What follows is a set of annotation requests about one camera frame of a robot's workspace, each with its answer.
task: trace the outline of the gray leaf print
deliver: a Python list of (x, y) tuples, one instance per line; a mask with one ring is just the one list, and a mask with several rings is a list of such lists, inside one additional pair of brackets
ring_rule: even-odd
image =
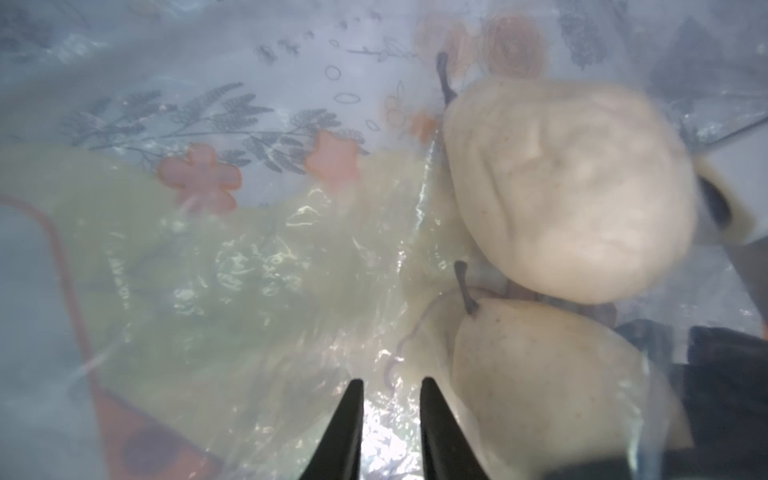
[(303, 163), (304, 159), (309, 154), (309, 151), (304, 150), (303, 148), (290, 148), (288, 150), (288, 155), (290, 155), (291, 159), (295, 163)]
[(285, 168), (286, 170), (293, 172), (295, 174), (304, 175), (304, 170), (298, 168), (289, 158), (288, 155), (285, 155), (283, 152), (279, 150), (275, 150), (272, 152), (272, 160), (275, 161), (276, 164), (280, 165), (282, 168)]
[(341, 122), (336, 120), (336, 114), (325, 113), (317, 119), (317, 126), (320, 128), (340, 127)]
[(261, 163), (263, 163), (264, 166), (269, 168), (270, 170), (276, 171), (278, 174), (281, 174), (283, 172), (283, 169), (275, 165), (269, 158), (262, 160)]
[(407, 57), (409, 55), (412, 55), (411, 52), (408, 51), (406, 47), (403, 46), (402, 43), (395, 40), (392, 37), (384, 37), (384, 45), (386, 45), (386, 49), (392, 53), (392, 55), (398, 56), (398, 57)]
[(317, 132), (320, 131), (320, 129), (315, 124), (304, 125), (302, 130), (305, 131), (308, 135), (317, 135)]
[(208, 123), (217, 131), (238, 131), (258, 123), (258, 118), (243, 118), (237, 114), (216, 114), (208, 119)]
[(560, 10), (558, 24), (563, 40), (571, 51), (571, 61), (584, 70), (602, 63), (608, 56), (598, 27), (587, 14), (582, 0), (555, 0)]
[(235, 167), (245, 167), (251, 163), (251, 159), (243, 157), (245, 153), (242, 150), (225, 150), (219, 154), (219, 161)]
[(179, 109), (179, 111), (171, 119), (178, 124), (191, 124), (193, 122), (199, 121), (200, 116), (208, 108), (210, 108), (211, 105), (216, 103), (228, 92), (242, 86), (243, 82), (238, 81), (237, 83), (230, 83), (209, 90), (201, 96), (194, 98), (184, 104), (184, 106), (181, 107), (181, 109)]
[(103, 115), (107, 111), (107, 107), (109, 107), (110, 103), (112, 103), (112, 99), (109, 97), (104, 97), (93, 102), (91, 105), (89, 105), (85, 109), (85, 111), (91, 115), (98, 117), (100, 115)]
[(279, 40), (277, 41), (277, 44), (283, 47), (285, 51), (287, 51), (294, 57), (299, 56), (299, 48), (301, 47), (301, 45), (297, 44), (296, 42), (293, 42), (290, 40)]
[(232, 114), (240, 114), (242, 116), (263, 114), (274, 111), (268, 107), (255, 107), (250, 105), (250, 102), (256, 98), (255, 94), (245, 94), (235, 98), (228, 98), (221, 102), (224, 110)]
[(64, 135), (67, 135), (73, 141), (91, 133), (97, 126), (98, 119), (91, 114), (76, 112), (67, 115), (59, 122), (59, 127)]
[(275, 55), (275, 52), (272, 51), (272, 48), (270, 48), (269, 45), (261, 45), (259, 48), (257, 48), (256, 55), (258, 55), (259, 60), (263, 61), (267, 65), (271, 65), (277, 60), (277, 55)]
[(26, 6), (0, 2), (0, 53), (8, 52), (23, 63), (50, 48), (52, 37), (53, 26), (33, 19)]
[(278, 138), (280, 138), (280, 133), (278, 132), (270, 132), (261, 135), (261, 141), (267, 145), (274, 145)]
[(302, 110), (299, 113), (295, 114), (290, 119), (290, 123), (296, 127), (299, 127), (301, 125), (314, 121), (316, 118), (318, 118), (320, 115), (326, 112), (327, 110), (325, 108), (318, 108), (316, 110)]
[(51, 3), (75, 25), (86, 28), (88, 30), (91, 29), (91, 24), (88, 22), (88, 19), (85, 17), (85, 15), (83, 15), (83, 13), (80, 12), (68, 0), (51, 0)]
[(352, 128), (343, 128), (336, 132), (336, 136), (342, 140), (351, 138), (356, 141), (358, 145), (362, 145), (366, 142), (366, 139), (362, 136), (362, 132), (353, 130)]
[(250, 153), (256, 155), (256, 158), (258, 160), (264, 161), (264, 160), (269, 160), (270, 158), (270, 156), (266, 153), (266, 149), (264, 148), (264, 145), (256, 137), (251, 136), (243, 140), (243, 146)]
[(137, 105), (132, 109), (126, 111), (125, 120), (126, 121), (140, 120), (142, 118), (146, 118), (151, 115), (159, 113), (161, 111), (161, 108), (162, 108), (162, 105), (159, 103)]
[(149, 103), (153, 100), (157, 100), (162, 96), (159, 90), (139, 91), (133, 94), (129, 94), (123, 101), (124, 109), (131, 109), (138, 105)]
[(100, 130), (98, 135), (135, 135), (139, 134), (147, 128), (139, 123), (133, 123), (128, 125), (108, 125), (103, 130)]
[(301, 143), (297, 139), (291, 138), (291, 137), (282, 137), (282, 138), (280, 138), (280, 143), (282, 145), (293, 145), (294, 147), (303, 147), (304, 146), (303, 143)]

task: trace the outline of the pear stem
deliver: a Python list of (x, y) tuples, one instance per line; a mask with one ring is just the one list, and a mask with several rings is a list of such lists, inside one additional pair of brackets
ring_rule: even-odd
[(469, 295), (469, 288), (467, 288), (467, 263), (458, 260), (453, 263), (453, 271), (456, 273), (456, 281), (458, 282), (458, 289), (462, 292), (462, 298), (464, 299), (464, 310), (467, 315), (472, 315), (480, 308), (480, 304), (475, 302), (475, 299)]
[(442, 96), (445, 98), (445, 106), (456, 98), (456, 92), (451, 90), (451, 85), (448, 83), (448, 54), (441, 51), (437, 54), (437, 75), (440, 77), (440, 87), (442, 88)]

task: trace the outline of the black object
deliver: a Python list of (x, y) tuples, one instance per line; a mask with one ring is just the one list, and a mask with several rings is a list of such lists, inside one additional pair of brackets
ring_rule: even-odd
[(456, 92), (451, 90), (451, 85), (448, 82), (448, 54), (441, 51), (437, 54), (437, 75), (440, 77), (440, 88), (442, 88), (442, 96), (445, 98), (445, 106), (456, 98)]
[(672, 327), (648, 319), (636, 319), (614, 329), (648, 359), (666, 370), (672, 363)]
[(719, 39), (693, 17), (686, 18), (674, 34), (669, 51), (650, 71), (651, 90), (682, 113), (690, 113), (691, 102), (723, 87), (725, 65)]
[(362, 443), (362, 380), (346, 387), (301, 480), (357, 480)]
[(478, 311), (480, 304), (475, 302), (472, 295), (469, 294), (469, 288), (467, 287), (467, 263), (458, 260), (453, 263), (453, 272), (456, 274), (456, 282), (458, 283), (458, 289), (462, 293), (462, 300), (464, 300), (464, 310), (467, 315), (472, 315)]
[[(617, 329), (654, 361), (669, 365), (671, 331), (647, 319)], [(768, 343), (733, 330), (694, 327), (687, 365), (675, 365), (696, 448), (666, 452), (662, 480), (768, 478)], [(302, 480), (359, 476), (362, 380), (347, 387)], [(432, 378), (419, 397), (426, 480), (488, 480)], [(626, 456), (549, 472), (544, 480), (633, 480)]]
[(712, 182), (701, 176), (698, 178), (699, 188), (701, 189), (704, 201), (707, 203), (707, 209), (710, 211), (712, 220), (714, 220), (718, 228), (727, 228), (733, 221), (733, 213), (730, 211), (728, 200), (725, 199)]
[(437, 382), (427, 377), (419, 395), (422, 464), (426, 480), (488, 480), (453, 418)]

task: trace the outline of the clear plastic bag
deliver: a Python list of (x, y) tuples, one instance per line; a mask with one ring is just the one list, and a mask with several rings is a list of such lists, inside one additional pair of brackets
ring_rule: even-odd
[[(716, 57), (675, 47), (718, 2), (679, 17), (640, 1), (433, 3), (0, 3), (4, 474), (297, 478), (359, 377), (364, 476), (421, 478), (430, 375), (489, 472), (528, 478), (451, 388), (453, 262), (468, 261), (473, 291), (528, 293), (458, 216), (436, 53), (451, 55), (457, 90), (486, 74), (647, 89), (684, 134), (710, 132), (704, 143), (764, 113), (768, 94), (751, 37)], [(739, 2), (731, 25), (761, 8)], [(714, 63), (719, 83), (671, 80), (669, 55)], [(695, 98), (669, 88), (678, 80)], [(670, 326), (662, 372), (684, 362), (694, 325), (762, 332), (711, 243), (614, 305), (530, 300), (610, 328)], [(637, 453), (663, 450), (659, 387), (611, 368), (602, 394), (624, 399), (627, 454), (655, 478), (657, 455)]]

